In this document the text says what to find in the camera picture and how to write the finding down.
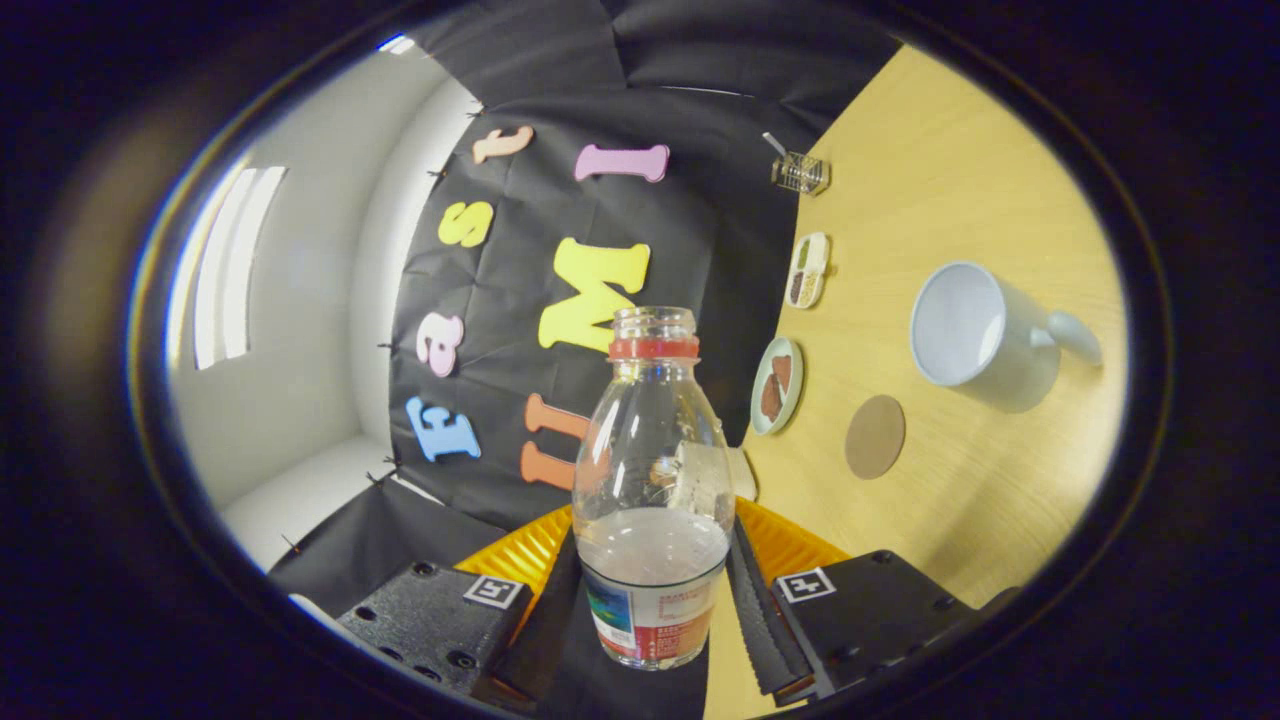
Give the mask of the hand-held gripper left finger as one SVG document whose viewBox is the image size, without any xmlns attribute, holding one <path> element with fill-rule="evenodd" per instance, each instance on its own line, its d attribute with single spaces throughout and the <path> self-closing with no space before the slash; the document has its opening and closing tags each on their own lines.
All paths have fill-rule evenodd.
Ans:
<svg viewBox="0 0 1280 720">
<path fill-rule="evenodd" d="M 335 619 L 431 688 L 532 712 L 550 689 L 581 570 L 567 506 L 453 566 L 417 561 Z"/>
</svg>

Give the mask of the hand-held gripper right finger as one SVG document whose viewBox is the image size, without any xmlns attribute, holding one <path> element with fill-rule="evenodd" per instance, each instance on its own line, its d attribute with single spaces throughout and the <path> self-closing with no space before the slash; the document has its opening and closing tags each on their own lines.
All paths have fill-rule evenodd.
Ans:
<svg viewBox="0 0 1280 720">
<path fill-rule="evenodd" d="M 851 556 L 759 503 L 735 511 L 730 589 L 778 706 L 869 694 L 986 619 L 890 550 Z"/>
</svg>

